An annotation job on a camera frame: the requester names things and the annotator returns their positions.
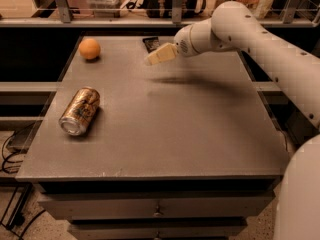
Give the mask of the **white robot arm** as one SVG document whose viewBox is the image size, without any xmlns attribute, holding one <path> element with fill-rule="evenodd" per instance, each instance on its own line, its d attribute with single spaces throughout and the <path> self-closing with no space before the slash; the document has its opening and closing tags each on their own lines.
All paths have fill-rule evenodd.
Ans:
<svg viewBox="0 0 320 240">
<path fill-rule="evenodd" d="M 224 2 L 209 19 L 182 28 L 171 43 L 147 55 L 146 63 L 234 49 L 246 52 L 309 122 L 320 128 L 320 59 L 267 31 L 239 2 Z M 297 149 L 285 170 L 273 240 L 319 238 L 320 133 Z"/>
</svg>

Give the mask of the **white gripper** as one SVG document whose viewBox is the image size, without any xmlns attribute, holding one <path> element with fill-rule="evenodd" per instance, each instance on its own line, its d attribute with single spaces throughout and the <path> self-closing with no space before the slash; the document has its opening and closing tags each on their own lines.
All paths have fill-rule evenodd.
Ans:
<svg viewBox="0 0 320 240">
<path fill-rule="evenodd" d="M 177 52 L 185 57 L 198 55 L 198 52 L 194 48 L 191 40 L 192 28 L 192 25 L 183 27 L 174 36 L 174 44 Z M 148 54 L 144 59 L 144 62 L 146 65 L 151 66 L 170 61 L 177 57 L 177 52 L 174 50 L 174 46 L 171 43 L 165 43 L 159 46 L 155 51 Z"/>
</svg>

